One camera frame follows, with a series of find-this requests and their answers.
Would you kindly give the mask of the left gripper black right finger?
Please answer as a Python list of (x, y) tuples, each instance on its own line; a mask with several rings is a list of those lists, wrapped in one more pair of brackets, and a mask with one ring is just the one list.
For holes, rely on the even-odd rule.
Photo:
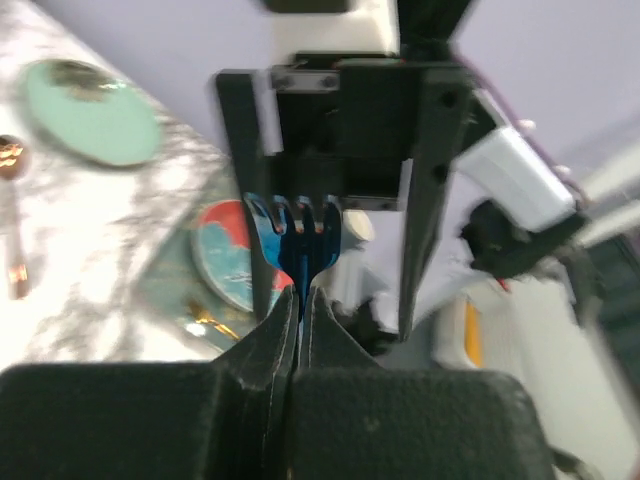
[(388, 370), (307, 303), (287, 414), (291, 479), (550, 479), (533, 403), (486, 370)]

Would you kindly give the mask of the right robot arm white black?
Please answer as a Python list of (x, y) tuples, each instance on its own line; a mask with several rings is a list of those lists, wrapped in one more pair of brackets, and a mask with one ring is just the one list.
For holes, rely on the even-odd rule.
[(254, 1), (264, 66), (214, 78), (250, 223), (254, 298), (267, 311), (269, 270), (289, 274), (298, 331), (312, 279), (339, 255), (342, 211), (405, 202), (398, 328), (438, 242), (454, 157), (474, 105), (449, 40), (465, 1)]

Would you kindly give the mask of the blue handled utensil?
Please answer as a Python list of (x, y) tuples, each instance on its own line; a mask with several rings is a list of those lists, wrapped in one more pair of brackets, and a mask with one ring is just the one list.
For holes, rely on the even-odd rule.
[(322, 218), (314, 217), (311, 200), (300, 196), (296, 208), (282, 196), (273, 197), (274, 209), (257, 194), (244, 196), (254, 219), (267, 263), (292, 280), (299, 299), (298, 319), (304, 318), (313, 279), (333, 266), (341, 253), (342, 212), (338, 199), (323, 199)]

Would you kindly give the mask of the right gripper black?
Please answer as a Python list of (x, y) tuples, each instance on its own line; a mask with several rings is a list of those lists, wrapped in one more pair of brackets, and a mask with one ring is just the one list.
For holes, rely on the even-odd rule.
[[(413, 329), (416, 294), (437, 244), (450, 164), (466, 130), (472, 96), (460, 67), (422, 70), (416, 63), (373, 54), (301, 55), (270, 70), (282, 138), (270, 167), (275, 194), (312, 200), (334, 195), (346, 208), (395, 210), (402, 164), (415, 139), (399, 287), (402, 342)], [(225, 69), (216, 75), (215, 87), (240, 196), (262, 193), (264, 156), (253, 72)], [(251, 210), (247, 203), (242, 206), (253, 312), (262, 320), (270, 309), (273, 268), (264, 259)]]

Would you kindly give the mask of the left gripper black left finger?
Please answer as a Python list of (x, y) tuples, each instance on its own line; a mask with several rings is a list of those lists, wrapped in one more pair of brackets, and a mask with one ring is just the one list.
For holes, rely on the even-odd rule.
[(1, 376), (5, 479), (278, 479), (298, 301), (212, 361), (18, 365)]

